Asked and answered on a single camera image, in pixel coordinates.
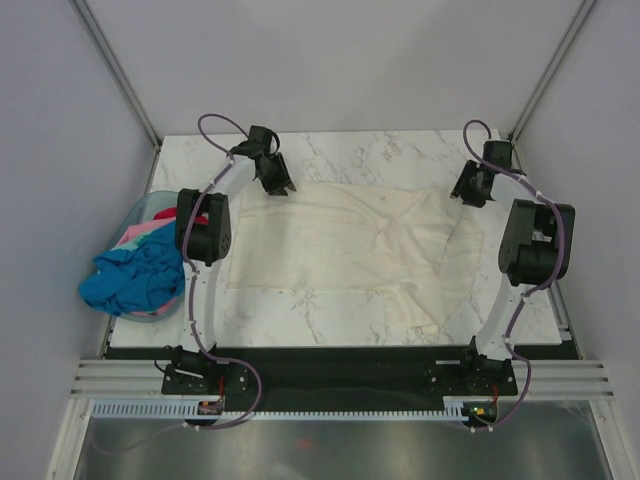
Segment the cream white t-shirt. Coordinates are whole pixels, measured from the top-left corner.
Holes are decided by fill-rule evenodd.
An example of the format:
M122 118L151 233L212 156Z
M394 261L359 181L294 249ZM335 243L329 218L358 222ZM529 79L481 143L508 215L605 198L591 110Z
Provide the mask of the cream white t-shirt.
M229 286L375 291L385 320L435 341L469 298L483 233L442 189L303 182L290 196L241 195Z

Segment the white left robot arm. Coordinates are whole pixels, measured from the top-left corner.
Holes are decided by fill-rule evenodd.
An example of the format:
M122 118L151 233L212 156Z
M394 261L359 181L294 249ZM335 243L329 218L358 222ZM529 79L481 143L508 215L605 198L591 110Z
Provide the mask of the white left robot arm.
M269 196L286 196L296 190L280 152L279 136L257 125L226 152L223 167L203 189L178 193L175 244L184 265L185 322L205 354L217 344L215 288L232 246L230 204L255 180Z

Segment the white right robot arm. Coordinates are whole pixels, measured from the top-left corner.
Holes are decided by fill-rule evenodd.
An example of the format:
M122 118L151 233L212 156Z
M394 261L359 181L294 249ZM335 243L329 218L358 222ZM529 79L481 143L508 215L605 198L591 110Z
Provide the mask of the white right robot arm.
M512 168L510 143L499 140L486 141L482 156L466 162L451 196L475 208L493 201L510 209L498 251L496 300L454 372L465 393L515 394L515 325L531 296L566 274L575 209L536 190Z

